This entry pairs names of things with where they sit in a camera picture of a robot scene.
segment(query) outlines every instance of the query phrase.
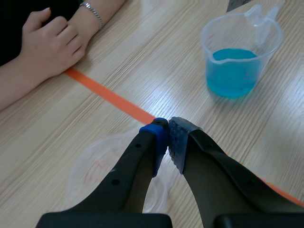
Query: orange tape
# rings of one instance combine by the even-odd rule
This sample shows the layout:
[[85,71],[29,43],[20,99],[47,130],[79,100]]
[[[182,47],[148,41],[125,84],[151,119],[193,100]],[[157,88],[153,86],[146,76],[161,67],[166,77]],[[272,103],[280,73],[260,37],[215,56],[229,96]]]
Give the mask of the orange tape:
[[[134,105],[130,101],[122,98],[121,96],[115,94],[111,90],[107,89],[103,85],[97,83],[96,81],[90,79],[89,77],[85,76],[84,74],[80,73],[79,71],[75,69],[68,69],[65,72],[68,76],[79,82],[80,84],[87,87],[89,90],[91,90],[93,93],[96,93],[104,100],[110,102],[117,108],[119,108],[121,111],[127,113],[134,119],[144,123],[144,124],[150,124],[155,117],[151,114],[147,113],[145,110],[141,109],[140,107]],[[269,187],[272,188],[275,192],[280,194],[281,196],[285,197],[286,199],[292,201],[295,204],[298,204],[300,206],[304,207],[304,202],[299,201],[297,198],[289,195],[288,193],[280,190],[278,187],[274,186],[271,183],[265,182]]]
[[304,207],[304,202],[299,201],[296,197],[293,197],[289,195],[288,193],[284,192],[283,190],[280,190],[278,187],[274,186],[272,183],[265,182],[270,188],[272,188],[273,191],[277,192],[281,196],[285,197],[286,199],[292,201],[293,203]]

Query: transparent plastic container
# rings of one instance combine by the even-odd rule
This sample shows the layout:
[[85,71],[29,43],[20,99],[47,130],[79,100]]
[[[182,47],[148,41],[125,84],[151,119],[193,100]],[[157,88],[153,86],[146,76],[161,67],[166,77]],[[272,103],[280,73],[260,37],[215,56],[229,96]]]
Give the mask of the transparent plastic container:
[[[73,166],[67,184],[66,199],[69,207],[80,203],[96,189],[116,165],[138,131],[135,129],[125,134],[103,137],[84,150]],[[152,179],[146,194],[143,213],[165,212],[170,186],[166,167],[162,162],[157,176]]]
[[279,7],[265,18],[262,6],[246,13],[227,14],[210,21],[202,30],[207,85],[225,97],[249,93],[281,45],[284,35],[275,21]]

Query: wooden table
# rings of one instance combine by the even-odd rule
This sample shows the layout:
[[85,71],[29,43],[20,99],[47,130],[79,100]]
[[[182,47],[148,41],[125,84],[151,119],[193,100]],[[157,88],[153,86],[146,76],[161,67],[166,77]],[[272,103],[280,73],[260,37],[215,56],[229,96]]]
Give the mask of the wooden table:
[[[297,0],[255,2],[263,3],[265,12],[282,6],[277,20],[285,39],[243,99],[216,97],[204,80],[199,34],[226,12],[225,0],[129,1],[75,68],[155,116],[192,121],[231,157],[303,201],[304,6]],[[66,75],[44,82],[2,111],[1,227],[35,227],[43,213],[69,208],[67,181],[85,148],[140,126]],[[167,213],[173,226],[202,227],[185,179],[172,172]]]

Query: black sleeve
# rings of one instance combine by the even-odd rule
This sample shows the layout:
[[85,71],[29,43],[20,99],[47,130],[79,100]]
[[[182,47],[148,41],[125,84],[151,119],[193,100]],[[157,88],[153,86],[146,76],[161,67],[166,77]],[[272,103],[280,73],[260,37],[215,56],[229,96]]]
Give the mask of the black sleeve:
[[14,6],[0,6],[0,66],[16,58],[21,51],[22,26],[33,11],[51,8],[49,23],[58,16],[71,19],[80,0],[16,0]]

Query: person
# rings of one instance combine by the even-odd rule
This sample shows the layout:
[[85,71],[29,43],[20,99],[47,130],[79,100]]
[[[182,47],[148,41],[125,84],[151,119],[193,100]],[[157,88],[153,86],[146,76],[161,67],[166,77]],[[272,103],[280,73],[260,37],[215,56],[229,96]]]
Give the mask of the person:
[[0,7],[0,110],[84,55],[89,40],[125,0],[17,0]]

